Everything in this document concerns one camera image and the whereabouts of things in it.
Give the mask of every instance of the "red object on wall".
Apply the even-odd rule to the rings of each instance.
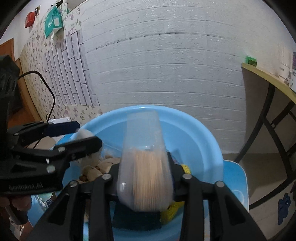
[[[30,12],[26,17],[25,28],[31,27],[35,21],[35,12]]]

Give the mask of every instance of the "yellow knitted item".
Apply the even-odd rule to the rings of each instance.
[[[185,173],[191,174],[191,171],[187,165],[181,164]],[[180,207],[184,206],[184,202],[174,202],[167,210],[160,213],[160,221],[162,225],[172,221]]]

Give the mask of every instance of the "green plastic package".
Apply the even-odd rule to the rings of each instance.
[[[45,19],[45,36],[46,38],[53,32],[58,32],[63,27],[62,15],[56,6],[48,13]]]

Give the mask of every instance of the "yellow table edge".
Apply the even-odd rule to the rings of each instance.
[[[260,76],[261,78],[267,80],[269,83],[278,88],[281,92],[283,92],[286,96],[288,96],[295,104],[296,104],[296,93],[290,89],[279,77],[276,77],[273,74],[270,74],[264,70],[258,69],[255,66],[250,64],[242,63],[242,68],[247,69],[254,74]]]

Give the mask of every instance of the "finger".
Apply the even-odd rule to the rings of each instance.
[[[32,199],[30,196],[18,197],[11,201],[12,205],[20,211],[26,211],[31,208]]]
[[[6,197],[0,197],[0,207],[9,206],[10,202]]]

